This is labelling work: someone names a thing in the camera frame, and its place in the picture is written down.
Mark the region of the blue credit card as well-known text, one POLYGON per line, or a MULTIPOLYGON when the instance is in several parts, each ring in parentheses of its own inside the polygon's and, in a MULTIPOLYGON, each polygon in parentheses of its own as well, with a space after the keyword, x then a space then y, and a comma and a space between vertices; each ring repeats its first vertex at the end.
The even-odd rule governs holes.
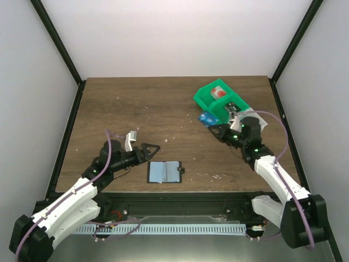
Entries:
POLYGON ((219 122, 217 117, 206 111, 198 116, 198 120, 206 127, 216 125, 219 122))

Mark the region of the black card holder wallet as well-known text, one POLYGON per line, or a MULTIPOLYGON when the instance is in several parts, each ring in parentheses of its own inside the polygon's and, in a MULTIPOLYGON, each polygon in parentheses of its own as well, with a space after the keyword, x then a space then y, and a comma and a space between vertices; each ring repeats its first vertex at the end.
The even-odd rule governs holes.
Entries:
POLYGON ((181 183, 184 173, 181 161, 151 161, 148 163, 147 183, 181 183))

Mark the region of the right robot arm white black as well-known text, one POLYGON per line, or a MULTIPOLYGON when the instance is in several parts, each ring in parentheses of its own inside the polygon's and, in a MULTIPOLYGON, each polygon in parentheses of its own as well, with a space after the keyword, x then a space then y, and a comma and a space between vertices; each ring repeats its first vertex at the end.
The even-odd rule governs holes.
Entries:
POLYGON ((249 220, 259 215, 276 225, 291 248, 313 247, 329 240, 327 206, 322 196, 311 194, 297 183, 281 166, 279 159, 262 142, 260 120, 247 116, 235 117, 231 124, 208 127, 220 142, 238 148, 243 160, 260 175, 278 197, 268 195, 253 198, 242 206, 249 220))

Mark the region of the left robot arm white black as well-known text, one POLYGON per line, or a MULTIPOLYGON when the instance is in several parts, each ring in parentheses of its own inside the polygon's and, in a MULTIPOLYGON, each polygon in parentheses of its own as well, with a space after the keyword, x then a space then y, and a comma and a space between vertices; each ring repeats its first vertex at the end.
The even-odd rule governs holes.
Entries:
POLYGON ((111 201, 102 191, 114 173, 150 161, 159 145, 142 143, 141 148, 122 149, 109 139, 77 182, 48 207, 15 222, 9 249, 16 261, 48 261, 54 249, 81 225, 110 217, 111 201))

